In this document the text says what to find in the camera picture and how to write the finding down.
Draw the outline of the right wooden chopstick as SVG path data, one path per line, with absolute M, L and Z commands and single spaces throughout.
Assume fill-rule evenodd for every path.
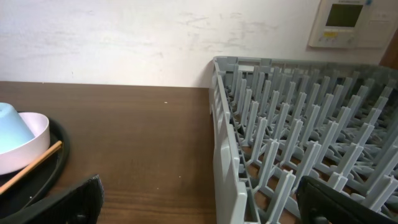
M 57 152 L 63 146 L 62 141 L 57 141 L 54 145 L 52 145 L 47 151 L 45 151 L 39 158 L 30 163 L 27 167 L 23 168 L 19 173 L 17 173 L 13 178 L 7 181 L 4 185 L 1 186 L 1 194 L 10 189 L 15 183 L 21 180 L 24 176 L 26 176 L 29 172 L 34 170 L 37 166 L 39 166 L 43 161 L 48 159 L 52 154 Z

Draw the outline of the white wall control panel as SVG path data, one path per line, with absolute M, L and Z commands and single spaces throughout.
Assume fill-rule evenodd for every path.
M 321 0 L 308 45 L 380 49 L 397 28 L 397 0 Z

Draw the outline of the light blue cup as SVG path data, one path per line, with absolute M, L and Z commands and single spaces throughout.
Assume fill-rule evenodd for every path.
M 19 113 L 9 103 L 1 103 L 1 153 L 11 151 L 34 138 Z

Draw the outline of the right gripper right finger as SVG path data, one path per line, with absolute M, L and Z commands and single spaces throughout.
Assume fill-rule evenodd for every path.
M 307 175 L 296 198 L 303 224 L 397 224 Z

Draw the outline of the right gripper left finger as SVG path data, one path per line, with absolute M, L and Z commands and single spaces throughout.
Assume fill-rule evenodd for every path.
M 1 224 L 96 223 L 104 204 L 98 174 L 1 219 Z

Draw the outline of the round black serving tray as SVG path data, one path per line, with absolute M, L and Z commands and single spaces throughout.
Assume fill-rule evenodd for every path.
M 70 139 L 62 125 L 50 118 L 50 143 L 61 148 L 1 194 L 1 218 L 43 199 L 61 176 L 70 152 Z

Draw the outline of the white bowl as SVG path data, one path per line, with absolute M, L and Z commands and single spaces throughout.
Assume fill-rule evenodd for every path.
M 34 112 L 20 112 L 19 115 L 34 134 L 34 138 L 11 151 L 1 153 L 1 175 L 28 166 L 50 147 L 48 117 Z

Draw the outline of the grey dishwasher rack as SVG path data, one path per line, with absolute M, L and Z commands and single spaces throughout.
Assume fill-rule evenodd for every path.
M 209 89 L 218 223 L 300 219 L 313 177 L 397 221 L 397 71 L 218 56 Z

